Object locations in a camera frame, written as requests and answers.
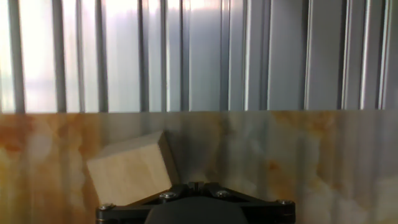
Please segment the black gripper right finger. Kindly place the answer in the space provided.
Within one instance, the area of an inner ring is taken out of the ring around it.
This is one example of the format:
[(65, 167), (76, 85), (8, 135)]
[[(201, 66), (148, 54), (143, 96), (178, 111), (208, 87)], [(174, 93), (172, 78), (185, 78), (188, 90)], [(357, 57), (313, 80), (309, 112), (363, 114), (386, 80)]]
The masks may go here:
[(286, 199), (265, 201), (216, 182), (197, 182), (196, 193), (237, 205), (248, 223), (295, 223), (295, 202)]

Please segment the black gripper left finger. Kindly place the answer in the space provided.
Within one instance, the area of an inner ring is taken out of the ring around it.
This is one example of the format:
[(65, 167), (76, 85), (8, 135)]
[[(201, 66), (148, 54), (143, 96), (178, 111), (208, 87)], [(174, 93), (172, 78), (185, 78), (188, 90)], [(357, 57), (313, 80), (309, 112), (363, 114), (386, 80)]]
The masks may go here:
[(173, 185), (168, 190), (128, 205), (104, 203), (96, 209), (96, 224), (145, 223), (150, 211), (158, 205), (183, 199), (196, 191), (196, 183)]

